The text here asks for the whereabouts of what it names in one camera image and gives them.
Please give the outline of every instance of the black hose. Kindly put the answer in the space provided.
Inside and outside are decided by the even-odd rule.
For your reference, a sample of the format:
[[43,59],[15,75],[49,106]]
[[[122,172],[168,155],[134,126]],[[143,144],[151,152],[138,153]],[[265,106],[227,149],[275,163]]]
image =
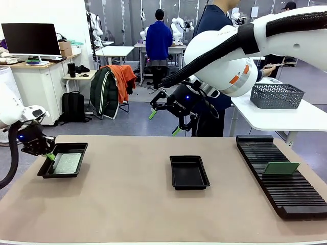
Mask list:
[[[266,36],[270,37],[286,32],[310,31],[326,28],[327,12],[299,14],[268,22],[266,25]],[[159,87],[170,88],[240,47],[238,35],[235,34],[217,47],[193,60],[183,69],[164,78],[161,84],[159,84]]]
[[18,146],[17,146],[17,132],[20,129],[20,127],[21,127],[21,123],[16,122],[10,127],[8,132],[9,147],[11,153],[11,166],[9,172],[7,173],[7,176],[5,176],[4,179],[0,181],[0,189],[7,186],[12,181],[12,179],[14,178],[17,172],[18,160],[19,160]]

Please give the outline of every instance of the paper on wall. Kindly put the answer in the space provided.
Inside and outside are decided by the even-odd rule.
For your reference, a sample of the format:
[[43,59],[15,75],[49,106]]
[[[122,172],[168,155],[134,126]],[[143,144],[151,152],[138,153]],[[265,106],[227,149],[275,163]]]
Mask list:
[[258,16],[259,7],[252,7],[251,18],[256,18]]
[[240,8],[233,8],[233,10],[231,11],[231,14],[235,14],[235,13],[238,13],[240,10]]

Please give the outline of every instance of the orange jacket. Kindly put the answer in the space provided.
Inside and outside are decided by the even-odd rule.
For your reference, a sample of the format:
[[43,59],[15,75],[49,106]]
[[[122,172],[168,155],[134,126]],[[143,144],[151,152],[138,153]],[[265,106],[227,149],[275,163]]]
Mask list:
[[136,88],[136,76],[132,68],[129,65],[107,65],[104,67],[109,67],[117,79],[119,103],[122,104],[123,101],[128,101],[127,86],[131,85]]

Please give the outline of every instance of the slotted black rack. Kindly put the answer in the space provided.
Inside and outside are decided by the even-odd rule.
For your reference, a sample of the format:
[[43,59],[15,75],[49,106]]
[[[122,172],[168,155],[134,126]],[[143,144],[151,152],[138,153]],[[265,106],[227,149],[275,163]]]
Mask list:
[[327,203],[303,175],[268,175],[269,162],[290,162],[273,143],[272,136],[238,135],[237,147],[269,199],[284,219],[326,218]]

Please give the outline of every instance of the person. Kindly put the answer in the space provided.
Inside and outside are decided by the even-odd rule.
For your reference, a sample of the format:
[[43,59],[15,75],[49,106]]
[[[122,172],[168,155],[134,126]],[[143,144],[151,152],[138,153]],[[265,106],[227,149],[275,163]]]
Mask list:
[[168,47],[173,44],[173,36],[164,23],[164,16],[164,11],[158,9],[155,12],[157,22],[149,26],[147,33],[146,50],[150,58],[148,66],[152,70],[154,89],[158,89],[158,84],[168,73]]
[[[290,11],[292,9],[296,9],[296,3],[295,2],[288,2],[282,10]],[[278,56],[278,55],[267,55],[264,65],[267,64],[282,64],[284,61],[285,56]],[[276,78],[278,73],[279,66],[276,67],[276,69],[269,75],[270,78]]]
[[[232,26],[231,20],[226,16],[228,10],[233,9],[239,4],[240,0],[214,0],[212,5],[207,5],[203,15],[195,27],[193,37],[205,31],[219,31],[224,26]],[[258,79],[268,76],[275,69],[273,66],[269,69],[258,70]],[[192,136],[200,137],[222,137],[224,132],[225,110],[231,106],[231,98],[220,94],[217,98],[209,97],[207,99],[211,103],[217,113],[213,115],[207,104],[199,102],[192,112],[199,115],[197,121],[192,123]]]

